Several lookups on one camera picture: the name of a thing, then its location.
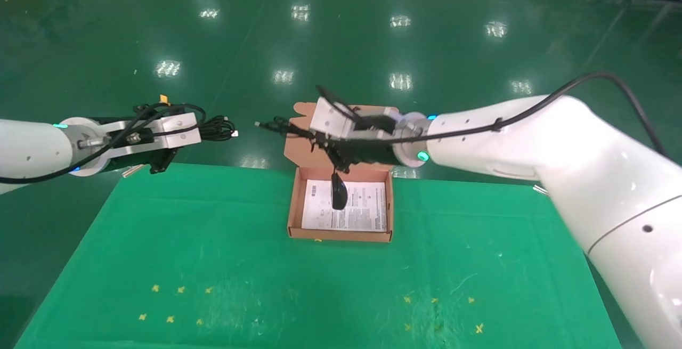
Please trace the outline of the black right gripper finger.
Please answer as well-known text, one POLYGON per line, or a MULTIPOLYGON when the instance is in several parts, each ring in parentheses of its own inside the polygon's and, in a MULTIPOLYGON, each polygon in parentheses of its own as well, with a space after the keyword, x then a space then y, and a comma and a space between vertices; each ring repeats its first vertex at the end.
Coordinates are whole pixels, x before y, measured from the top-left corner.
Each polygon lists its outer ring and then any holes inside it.
POLYGON ((312 132, 312 143, 317 147, 338 147, 344 140, 324 132, 312 132))
POLYGON ((352 164, 352 157, 346 152, 327 152, 334 170, 348 174, 352 164))

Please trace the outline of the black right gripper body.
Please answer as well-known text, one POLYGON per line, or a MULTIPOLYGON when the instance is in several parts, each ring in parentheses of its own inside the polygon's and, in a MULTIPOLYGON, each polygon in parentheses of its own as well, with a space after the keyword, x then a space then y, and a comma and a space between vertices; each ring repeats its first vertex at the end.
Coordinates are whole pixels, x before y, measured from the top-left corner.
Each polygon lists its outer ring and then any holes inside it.
POLYGON ((344 140, 333 152, 346 152, 352 157, 352 165, 382 164, 398 165, 399 159, 390 143, 380 140, 344 140))

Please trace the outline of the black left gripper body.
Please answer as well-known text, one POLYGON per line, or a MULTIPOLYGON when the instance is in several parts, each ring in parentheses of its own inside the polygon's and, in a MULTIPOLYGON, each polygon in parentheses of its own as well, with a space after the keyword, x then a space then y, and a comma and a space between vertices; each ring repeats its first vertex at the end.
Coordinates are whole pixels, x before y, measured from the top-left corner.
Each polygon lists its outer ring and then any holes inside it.
POLYGON ((150 174, 160 174, 168 169, 177 155, 178 149, 160 149, 152 152, 149 159, 150 174))

